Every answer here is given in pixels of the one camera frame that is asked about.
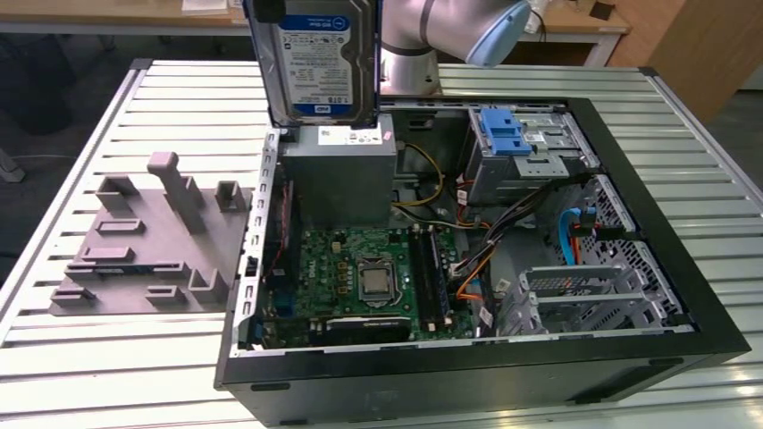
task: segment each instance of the slotted aluminum surface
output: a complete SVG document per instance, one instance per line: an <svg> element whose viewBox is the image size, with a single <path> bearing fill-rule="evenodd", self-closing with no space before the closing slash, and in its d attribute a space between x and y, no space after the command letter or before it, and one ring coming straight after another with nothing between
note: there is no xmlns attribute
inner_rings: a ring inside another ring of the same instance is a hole
<svg viewBox="0 0 763 429"><path fill-rule="evenodd" d="M365 423L437 428L759 426L763 407L763 219L755 191L659 81L637 70L441 68L444 92L588 97L695 256L753 350L683 374L619 404ZM212 389L222 314L56 318L50 292L80 246L100 177L137 186L148 154L173 150L198 186L254 186L266 128L254 63L153 62L130 71L0 291L0 418L6 428L258 425Z"/></svg>

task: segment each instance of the hard drive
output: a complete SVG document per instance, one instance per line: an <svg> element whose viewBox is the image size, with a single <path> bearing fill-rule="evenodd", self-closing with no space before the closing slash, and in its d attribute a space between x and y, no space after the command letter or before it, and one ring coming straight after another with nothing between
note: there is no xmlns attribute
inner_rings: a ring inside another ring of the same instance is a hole
<svg viewBox="0 0 763 429"><path fill-rule="evenodd" d="M242 2L273 126L376 126L380 3Z"/></svg>

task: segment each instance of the yellow wire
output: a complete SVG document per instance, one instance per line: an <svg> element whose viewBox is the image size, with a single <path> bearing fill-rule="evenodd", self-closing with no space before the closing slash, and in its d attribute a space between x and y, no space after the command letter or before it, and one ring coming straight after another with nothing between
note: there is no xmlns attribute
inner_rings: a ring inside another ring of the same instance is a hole
<svg viewBox="0 0 763 429"><path fill-rule="evenodd" d="M492 249L492 251L489 252L489 254L485 256L485 258L481 260L481 262L479 263L479 265L475 268L475 271L472 271L472 273L468 275L468 277L465 277L464 283L461 283L461 287L457 288L457 292L455 293L455 297L459 299L467 298L467 299L472 299L469 297L475 297L475 295L469 295L469 294L464 294L464 289L467 284L472 281L472 279L475 278L475 276L479 273L479 270L481 270L481 267L485 266L485 264L488 263L489 258L492 257L492 254L496 253L496 249Z"/></svg>
<svg viewBox="0 0 763 429"><path fill-rule="evenodd" d="M433 167L435 171L437 172L437 181L440 182L440 184L437 185L437 190L433 192L431 197L427 197L425 199L420 199L417 201L401 201L399 203L392 203L392 206L397 206L397 207L400 207L400 206L403 206L403 207L423 206L429 201L435 200L440 196L440 194L443 193L443 186L444 186L443 172L440 171L440 166L437 165L437 163L435 163L429 154L427 154L427 152L424 152L424 150L420 147L417 147L412 143L405 143L405 146L411 147L416 152L420 153L420 155L424 158L427 158L427 161L429 161L429 164L432 164L432 167Z"/></svg>

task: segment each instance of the floor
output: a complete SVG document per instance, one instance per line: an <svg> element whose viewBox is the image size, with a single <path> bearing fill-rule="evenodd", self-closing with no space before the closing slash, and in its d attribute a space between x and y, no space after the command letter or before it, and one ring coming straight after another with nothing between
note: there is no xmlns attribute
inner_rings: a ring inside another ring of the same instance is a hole
<svg viewBox="0 0 763 429"><path fill-rule="evenodd" d="M0 114L0 142L10 156L56 155L18 158L26 172L21 183L0 183L0 253L18 254L48 209L90 132L100 120L132 59L252 60L246 38L117 37L116 49L105 51L94 36L60 40L77 81L65 90L72 108L70 126L48 136L29 136ZM763 187L763 92L740 92L729 101L708 129L747 174ZM0 257L0 284L14 259Z"/></svg>

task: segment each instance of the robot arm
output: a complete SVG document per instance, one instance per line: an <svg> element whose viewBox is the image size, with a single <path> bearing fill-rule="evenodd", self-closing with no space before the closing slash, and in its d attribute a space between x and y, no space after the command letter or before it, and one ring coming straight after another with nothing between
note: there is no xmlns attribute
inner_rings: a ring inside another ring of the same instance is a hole
<svg viewBox="0 0 763 429"><path fill-rule="evenodd" d="M435 50L495 66L531 11L525 0L244 0L242 5L278 127L375 126L380 94L439 91Z"/></svg>
<svg viewBox="0 0 763 429"><path fill-rule="evenodd" d="M387 0L381 14L381 93L437 92L435 49L468 64L495 67L516 45L529 10L523 0Z"/></svg>

